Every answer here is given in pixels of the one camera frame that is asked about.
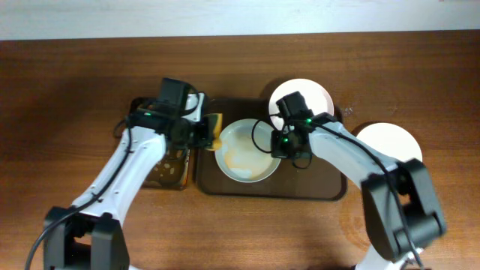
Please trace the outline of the green yellow sponge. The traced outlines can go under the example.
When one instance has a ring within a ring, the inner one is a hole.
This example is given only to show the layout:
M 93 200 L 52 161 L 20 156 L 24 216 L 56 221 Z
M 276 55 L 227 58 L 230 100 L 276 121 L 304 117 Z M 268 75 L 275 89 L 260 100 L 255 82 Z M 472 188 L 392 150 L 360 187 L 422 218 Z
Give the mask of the green yellow sponge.
M 207 114 L 205 117 L 208 120 L 207 134 L 211 137 L 208 140 L 208 144 L 205 147 L 205 150 L 216 151 L 222 146 L 220 135 L 222 130 L 223 114 L 212 113 L 212 114 Z

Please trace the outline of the pink plate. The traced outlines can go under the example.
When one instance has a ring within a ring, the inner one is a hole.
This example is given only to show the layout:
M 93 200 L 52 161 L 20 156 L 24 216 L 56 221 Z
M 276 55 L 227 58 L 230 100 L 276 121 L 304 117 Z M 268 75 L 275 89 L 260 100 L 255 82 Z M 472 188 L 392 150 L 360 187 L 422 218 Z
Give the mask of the pink plate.
M 268 114 L 271 115 L 271 123 L 274 128 L 280 130 L 284 120 L 276 114 L 279 113 L 277 101 L 293 92 L 299 92 L 305 99 L 307 107 L 314 115 L 320 113 L 335 114 L 335 107 L 330 94 L 319 83 L 310 79 L 290 79 L 281 83 L 271 94 L 268 102 Z

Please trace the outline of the pale green plate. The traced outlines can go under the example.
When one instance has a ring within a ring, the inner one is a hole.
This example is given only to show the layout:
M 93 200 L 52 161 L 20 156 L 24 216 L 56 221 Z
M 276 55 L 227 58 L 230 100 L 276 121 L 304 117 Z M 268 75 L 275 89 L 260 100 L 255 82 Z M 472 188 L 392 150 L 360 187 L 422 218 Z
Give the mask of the pale green plate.
M 270 149 L 273 127 L 264 121 L 245 118 L 226 126 L 220 133 L 222 146 L 214 152 L 220 170 L 241 183 L 261 182 L 280 165 L 281 159 L 260 151 Z

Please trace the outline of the white plate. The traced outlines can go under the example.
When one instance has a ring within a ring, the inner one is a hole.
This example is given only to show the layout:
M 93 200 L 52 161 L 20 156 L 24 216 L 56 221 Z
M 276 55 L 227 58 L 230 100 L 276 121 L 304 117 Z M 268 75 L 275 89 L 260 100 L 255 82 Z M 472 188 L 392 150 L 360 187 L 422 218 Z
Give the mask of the white plate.
M 405 162 L 413 158 L 423 161 L 422 150 L 417 140 L 396 124 L 385 122 L 369 124 L 356 136 L 376 151 L 399 161 Z

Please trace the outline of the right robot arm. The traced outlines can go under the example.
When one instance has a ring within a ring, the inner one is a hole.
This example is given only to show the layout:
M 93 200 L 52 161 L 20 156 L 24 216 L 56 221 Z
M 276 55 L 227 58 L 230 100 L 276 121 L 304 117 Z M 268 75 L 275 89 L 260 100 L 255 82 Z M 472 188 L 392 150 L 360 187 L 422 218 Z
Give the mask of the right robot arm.
M 353 136 L 333 115 L 314 114 L 298 91 L 276 101 L 283 124 L 271 133 L 271 156 L 318 157 L 360 190 L 371 246 L 356 269 L 425 266 L 420 258 L 446 231 L 446 219 L 431 175 L 418 159 L 400 161 Z

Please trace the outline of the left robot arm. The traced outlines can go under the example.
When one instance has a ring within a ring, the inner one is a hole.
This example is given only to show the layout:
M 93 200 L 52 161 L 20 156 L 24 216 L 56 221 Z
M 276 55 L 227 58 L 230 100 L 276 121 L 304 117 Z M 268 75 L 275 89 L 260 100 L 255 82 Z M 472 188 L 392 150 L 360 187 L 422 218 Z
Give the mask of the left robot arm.
M 44 269 L 132 269 L 123 224 L 143 182 L 169 148 L 211 148 L 218 116 L 204 114 L 207 96 L 191 84 L 164 78 L 157 97 L 146 97 L 121 120 L 112 157 L 68 208 L 49 210 L 35 245 Z

